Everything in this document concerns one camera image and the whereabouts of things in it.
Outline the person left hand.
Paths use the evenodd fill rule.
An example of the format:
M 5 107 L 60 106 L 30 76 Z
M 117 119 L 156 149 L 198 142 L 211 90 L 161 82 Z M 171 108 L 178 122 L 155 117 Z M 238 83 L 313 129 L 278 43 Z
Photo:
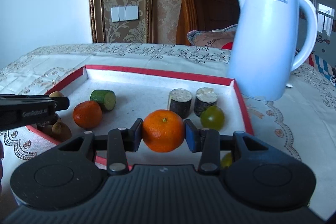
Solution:
M 3 144 L 0 142 L 0 194 L 2 193 L 2 178 L 3 178 L 3 165 L 2 160 L 4 158 Z

